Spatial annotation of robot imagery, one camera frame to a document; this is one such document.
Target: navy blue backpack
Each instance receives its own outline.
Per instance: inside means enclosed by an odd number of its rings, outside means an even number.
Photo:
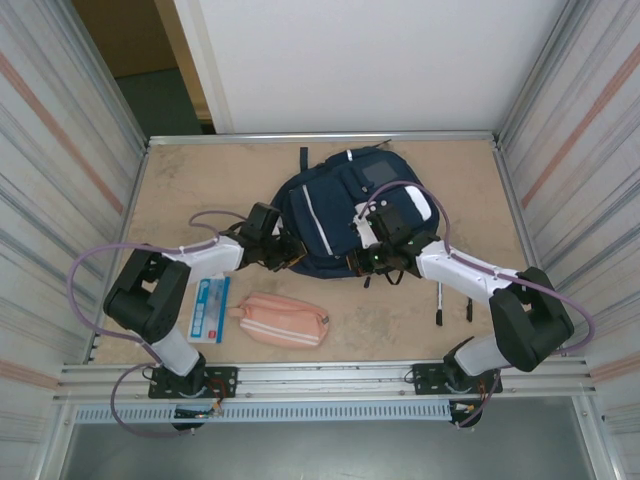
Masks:
[[[308,149],[301,148],[301,172],[287,181],[271,202],[282,212],[284,227],[299,238],[308,251],[291,270],[317,278],[355,277],[346,257],[362,246],[351,226],[357,213],[356,205],[365,203],[379,187],[389,182],[422,183],[403,158],[377,146],[346,150],[313,168],[307,168],[307,156]],[[374,203],[393,204],[414,233],[435,233],[440,219],[438,209],[430,198],[419,192],[428,204],[426,210],[430,210],[425,215],[425,209],[420,210],[411,197],[417,194],[416,190],[413,188],[410,192],[404,186],[390,188],[380,193]],[[422,198],[418,203],[424,204]]]

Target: blue package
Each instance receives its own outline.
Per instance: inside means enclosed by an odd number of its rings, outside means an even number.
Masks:
[[[192,343],[221,343],[230,277],[200,280],[189,325],[188,340]]]

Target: backpack strap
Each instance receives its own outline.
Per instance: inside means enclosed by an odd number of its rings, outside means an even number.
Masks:
[[[304,172],[309,168],[309,147],[300,147],[300,171]]]

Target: gray floor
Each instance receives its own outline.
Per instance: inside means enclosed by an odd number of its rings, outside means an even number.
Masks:
[[[475,432],[444,422],[205,425],[195,437],[139,439],[76,428],[63,478],[591,479],[570,399],[495,399]]]
[[[202,134],[177,68],[121,77],[116,82],[147,137]]]

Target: floor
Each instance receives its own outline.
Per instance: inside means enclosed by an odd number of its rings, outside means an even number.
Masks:
[[[474,432],[445,422],[205,425],[136,438],[76,427],[66,480],[594,479],[570,398],[494,399]]]
[[[201,135],[180,70],[162,70],[116,79],[147,137]]]
[[[313,165],[356,143],[308,143]],[[422,182],[446,206],[452,244],[496,265],[525,266],[489,143],[482,141],[392,142]],[[299,171],[300,144],[166,145],[151,149],[128,240],[161,246],[189,245],[210,233],[190,228],[195,212],[223,209],[248,214],[256,201],[270,202],[277,189]],[[219,230],[235,219],[203,218]],[[253,340],[237,319],[225,322],[220,344],[196,344],[209,362],[375,361],[442,358],[471,336],[492,332],[488,308],[476,305],[466,320],[467,297],[444,288],[444,326],[435,323],[436,283],[405,275],[398,286],[374,277],[319,280],[291,271],[269,272],[251,265],[231,275],[228,306],[251,292],[266,292],[309,302],[329,311],[329,332],[316,349],[284,349]],[[187,289],[178,326],[188,330],[195,285]],[[106,328],[117,329],[110,319]],[[102,337],[97,363],[135,364],[147,360],[143,349]]]

